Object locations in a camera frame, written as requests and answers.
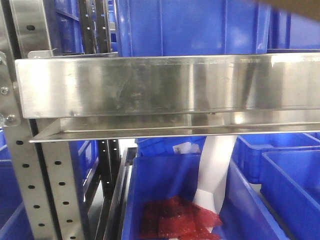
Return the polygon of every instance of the blue plastic crate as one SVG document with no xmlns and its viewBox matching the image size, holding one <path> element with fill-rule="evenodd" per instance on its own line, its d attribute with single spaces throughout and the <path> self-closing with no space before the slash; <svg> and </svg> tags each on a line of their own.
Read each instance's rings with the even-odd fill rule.
<svg viewBox="0 0 320 240">
<path fill-rule="evenodd" d="M 6 223 L 0 227 L 1 240 L 34 240 L 28 216 L 21 203 Z"/>
<path fill-rule="evenodd" d="M 146 202 L 165 200 L 175 195 L 193 200 L 197 189 L 199 162 L 199 154 L 138 157 L 133 161 L 123 240 L 139 239 Z M 227 175 L 220 218 L 224 225 L 213 231 L 224 240 L 287 240 L 233 162 L 230 163 Z"/>
<path fill-rule="evenodd" d="M 232 159 L 250 183 L 260 184 L 262 153 L 318 149 L 320 140 L 306 133 L 242 135 L 236 140 Z"/>
<path fill-rule="evenodd" d="M 270 8 L 248 0 L 115 0 L 123 57 L 267 52 Z"/>
<path fill-rule="evenodd" d="M 6 145 L 6 139 L 5 139 L 5 133 L 4 131 L 0 128 L 0 148 L 4 145 Z"/>
<path fill-rule="evenodd" d="M 108 1 L 108 11 L 109 11 L 109 22 L 115 22 L 115 8 L 113 1 Z"/>
<path fill-rule="evenodd" d="M 7 145 L 0 146 L 0 160 L 10 160 L 11 156 Z"/>
<path fill-rule="evenodd" d="M 0 229 L 21 204 L 22 197 L 11 160 L 0 160 Z"/>
<path fill-rule="evenodd" d="M 320 151 L 263 156 L 263 196 L 297 239 L 320 239 Z"/>
<path fill-rule="evenodd" d="M 320 22 L 274 9 L 269 30 L 270 49 L 320 49 Z"/>
<path fill-rule="evenodd" d="M 155 137 L 137 138 L 138 156 L 167 156 L 183 153 L 185 145 L 193 149 L 193 153 L 200 153 L 204 148 L 205 136 Z"/>
<path fill-rule="evenodd" d="M 95 140 L 74 141 L 69 146 L 72 158 L 80 163 L 82 179 L 86 180 L 99 155 L 98 143 Z"/>
<path fill-rule="evenodd" d="M 77 0 L 54 0 L 62 52 L 83 53 L 82 32 Z"/>
</svg>

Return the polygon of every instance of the bolt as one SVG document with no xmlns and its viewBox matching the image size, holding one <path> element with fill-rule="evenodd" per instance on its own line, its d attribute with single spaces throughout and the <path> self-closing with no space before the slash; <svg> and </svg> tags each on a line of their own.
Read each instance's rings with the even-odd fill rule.
<svg viewBox="0 0 320 240">
<path fill-rule="evenodd" d="M 3 87 L 0 88 L 0 94 L 8 95 L 8 93 L 9 93 L 9 88 L 8 87 L 3 86 Z"/>
<path fill-rule="evenodd" d="M 9 123 L 13 123 L 14 121 L 17 120 L 16 116 L 15 115 L 9 115 L 6 117 L 6 120 L 9 122 Z"/>
</svg>

